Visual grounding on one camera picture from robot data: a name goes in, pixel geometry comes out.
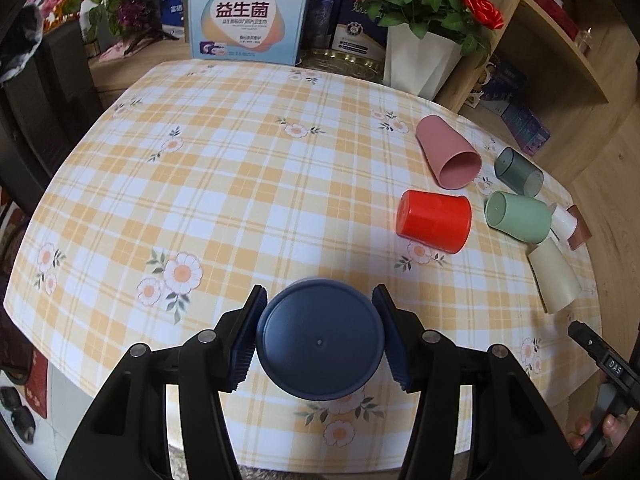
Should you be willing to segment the blue white carton left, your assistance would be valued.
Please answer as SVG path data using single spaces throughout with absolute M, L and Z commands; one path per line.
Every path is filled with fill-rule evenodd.
M 160 24 L 163 31 L 180 39 L 186 36 L 183 5 L 184 0 L 160 0 Z

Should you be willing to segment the white jacket on chair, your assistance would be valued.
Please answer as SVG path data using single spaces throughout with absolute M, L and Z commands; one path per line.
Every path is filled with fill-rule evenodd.
M 26 4 L 18 12 L 1 41 L 1 82 L 20 74 L 34 56 L 43 37 L 43 17 L 35 4 Z

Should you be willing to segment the white flower pot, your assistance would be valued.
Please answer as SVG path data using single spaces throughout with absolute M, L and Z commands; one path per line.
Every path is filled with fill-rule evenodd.
M 388 30 L 383 84 L 399 91 L 434 100 L 456 65 L 461 46 L 427 32 L 419 39 L 407 24 Z

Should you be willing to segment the biscuit box on shelf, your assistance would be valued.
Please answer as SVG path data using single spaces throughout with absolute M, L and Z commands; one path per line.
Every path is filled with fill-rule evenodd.
M 506 101 L 512 92 L 510 76 L 503 62 L 493 55 L 478 76 L 464 104 L 477 108 L 481 102 Z

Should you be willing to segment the small white cup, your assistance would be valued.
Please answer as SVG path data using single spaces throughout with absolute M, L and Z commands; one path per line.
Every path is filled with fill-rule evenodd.
M 563 242 L 567 242 L 577 229 L 577 219 L 558 203 L 548 206 L 551 214 L 551 231 Z

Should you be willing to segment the wooden shelf unit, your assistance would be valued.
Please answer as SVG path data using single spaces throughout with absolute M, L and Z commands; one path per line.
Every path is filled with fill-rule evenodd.
M 550 131 L 534 161 L 564 185 L 600 155 L 638 96 L 639 44 L 612 0 L 570 0 L 592 32 L 583 54 L 535 0 L 491 0 L 504 18 L 491 39 L 526 77 L 522 102 Z

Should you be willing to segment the black chair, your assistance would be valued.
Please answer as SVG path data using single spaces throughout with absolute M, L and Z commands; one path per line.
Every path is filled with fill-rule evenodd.
M 78 21 L 44 35 L 1 85 L 1 187 L 33 214 L 68 155 L 103 113 Z

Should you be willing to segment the gold decorative tray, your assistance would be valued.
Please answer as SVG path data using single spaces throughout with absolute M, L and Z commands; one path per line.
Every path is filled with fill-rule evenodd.
M 339 74 L 367 81 L 383 81 L 384 63 L 331 49 L 301 50 L 296 67 Z

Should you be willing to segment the small perfume bottle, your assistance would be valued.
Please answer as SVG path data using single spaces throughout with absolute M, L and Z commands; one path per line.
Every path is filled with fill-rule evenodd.
M 592 28 L 581 29 L 575 38 L 577 50 L 586 58 L 592 50 Z

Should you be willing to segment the pink plastic cup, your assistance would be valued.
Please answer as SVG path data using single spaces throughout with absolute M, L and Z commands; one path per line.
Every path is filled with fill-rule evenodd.
M 420 120 L 416 140 L 441 188 L 460 190 L 480 174 L 480 154 L 439 116 L 428 115 Z

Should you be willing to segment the brown transparent cup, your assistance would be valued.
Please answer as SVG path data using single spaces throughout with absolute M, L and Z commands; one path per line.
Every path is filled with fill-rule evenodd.
M 577 205 L 569 206 L 567 212 L 576 219 L 576 229 L 567 240 L 567 244 L 571 250 L 577 250 L 590 240 L 592 234 Z

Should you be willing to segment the beige plastic cup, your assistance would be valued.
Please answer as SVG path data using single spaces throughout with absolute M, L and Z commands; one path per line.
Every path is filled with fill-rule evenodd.
M 582 288 L 559 247 L 547 238 L 532 248 L 527 259 L 547 314 L 555 314 L 574 302 Z

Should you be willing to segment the yellow plaid floral tablecloth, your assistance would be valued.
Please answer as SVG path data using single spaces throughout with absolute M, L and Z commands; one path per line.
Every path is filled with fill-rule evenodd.
M 442 118 L 483 161 L 454 255 L 399 237 L 408 190 L 436 191 L 416 140 Z M 153 68 L 94 124 L 29 222 L 4 300 L 50 364 L 50 401 L 30 455 L 58 469 L 92 397 L 125 350 L 182 344 L 238 308 L 323 276 L 370 292 L 456 344 L 506 344 L 550 405 L 596 370 L 567 336 L 601 324 L 585 249 L 565 249 L 582 292 L 544 312 L 527 248 L 488 228 L 503 143 L 435 103 L 367 81 L 252 63 Z

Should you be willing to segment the blue plastic cup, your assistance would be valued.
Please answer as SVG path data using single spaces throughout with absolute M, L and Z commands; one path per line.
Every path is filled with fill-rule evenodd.
M 327 278 L 304 278 L 269 300 L 257 324 L 256 351 L 281 390 L 332 401 L 369 381 L 384 340 L 381 317 L 362 292 Z

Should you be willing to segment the dark teal transparent cup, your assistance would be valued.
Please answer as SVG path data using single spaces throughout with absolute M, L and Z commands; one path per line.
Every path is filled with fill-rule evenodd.
M 507 146 L 496 158 L 496 177 L 514 193 L 534 198 L 544 184 L 544 173 L 526 157 Z

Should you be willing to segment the pink blossom arrangement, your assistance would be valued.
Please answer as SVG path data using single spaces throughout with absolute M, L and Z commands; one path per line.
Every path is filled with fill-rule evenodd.
M 91 54 L 119 44 L 126 55 L 167 37 L 160 22 L 160 0 L 27 0 L 53 32 L 76 21 Z

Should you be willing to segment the green plastic cup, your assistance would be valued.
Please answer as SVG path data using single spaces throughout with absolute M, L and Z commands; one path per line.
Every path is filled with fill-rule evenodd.
M 486 223 L 491 229 L 527 244 L 543 242 L 551 230 L 551 211 L 534 198 L 493 192 L 485 202 Z

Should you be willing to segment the red plastic cup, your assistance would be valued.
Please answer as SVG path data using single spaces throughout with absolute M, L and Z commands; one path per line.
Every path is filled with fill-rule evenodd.
M 447 254 L 456 254 L 469 238 L 472 206 L 465 196 L 408 190 L 401 195 L 396 234 Z

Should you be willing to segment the purple box on shelf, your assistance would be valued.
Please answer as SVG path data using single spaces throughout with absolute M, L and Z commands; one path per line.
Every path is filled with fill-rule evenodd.
M 510 103 L 501 115 L 506 128 L 514 137 L 521 151 L 534 156 L 550 139 L 550 132 L 527 107 Z

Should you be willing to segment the red gift box on shelf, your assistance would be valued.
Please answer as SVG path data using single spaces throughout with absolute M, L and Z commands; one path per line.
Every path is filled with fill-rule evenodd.
M 575 0 L 534 0 L 546 12 L 562 31 L 574 41 L 579 27 L 576 23 Z

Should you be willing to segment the probiotic box light blue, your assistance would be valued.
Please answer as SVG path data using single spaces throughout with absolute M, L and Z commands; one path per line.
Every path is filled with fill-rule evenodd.
M 188 0 L 192 58 L 293 66 L 308 0 Z

